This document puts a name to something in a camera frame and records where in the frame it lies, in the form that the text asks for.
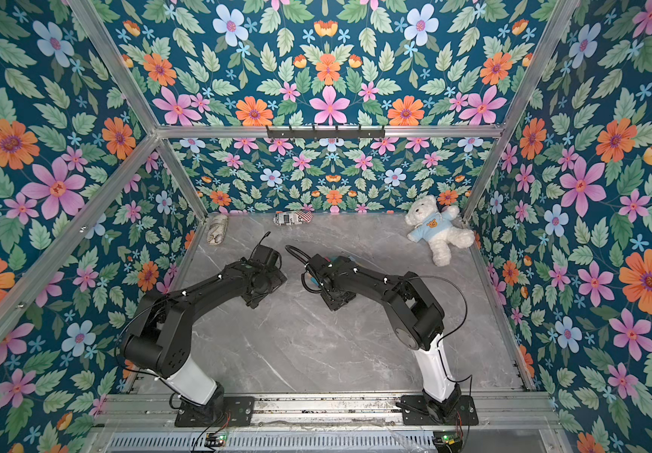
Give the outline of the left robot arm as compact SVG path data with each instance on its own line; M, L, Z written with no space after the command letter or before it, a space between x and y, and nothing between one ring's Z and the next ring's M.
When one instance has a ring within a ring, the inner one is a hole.
M192 358L193 326L235 298L257 308L286 283L281 266L279 251L257 243L250 256L226 265L208 279L167 294L146 293L124 330L121 357L161 379L187 409L219 413L224 390Z

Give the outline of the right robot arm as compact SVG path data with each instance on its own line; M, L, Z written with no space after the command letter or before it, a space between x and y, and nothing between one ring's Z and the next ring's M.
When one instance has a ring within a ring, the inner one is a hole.
M304 289L321 296L331 311L342 309L358 296L382 306L393 332L418 361L422 393L429 403L446 406L458 400L461 381L450 372L445 341L460 328L445 330L445 311L424 277L414 272L387 275L345 256L310 256L293 245L285 249L304 265Z

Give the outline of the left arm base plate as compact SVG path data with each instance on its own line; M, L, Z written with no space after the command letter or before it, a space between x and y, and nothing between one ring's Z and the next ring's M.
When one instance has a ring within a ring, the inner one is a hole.
M207 426L247 427L254 414L252 396L214 396L205 405L185 399L177 408L174 425L177 428L205 428Z

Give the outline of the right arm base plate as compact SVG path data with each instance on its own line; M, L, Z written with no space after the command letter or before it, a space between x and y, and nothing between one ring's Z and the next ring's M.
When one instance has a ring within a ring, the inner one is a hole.
M430 396L407 396L397 402L405 426L464 426L479 424L478 413L471 396L460 394L439 403Z

